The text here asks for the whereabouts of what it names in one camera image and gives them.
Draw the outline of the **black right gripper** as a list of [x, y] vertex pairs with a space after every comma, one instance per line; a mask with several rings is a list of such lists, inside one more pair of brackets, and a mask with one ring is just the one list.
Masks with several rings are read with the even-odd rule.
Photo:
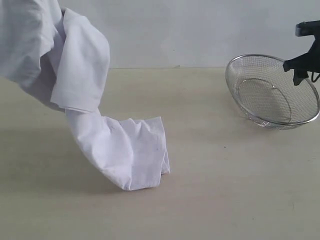
[[320, 72], [320, 36], [315, 35], [314, 42], [308, 52], [299, 55], [290, 60], [285, 60], [283, 70], [288, 72], [294, 70], [293, 84], [294, 86], [309, 77], [308, 72]]

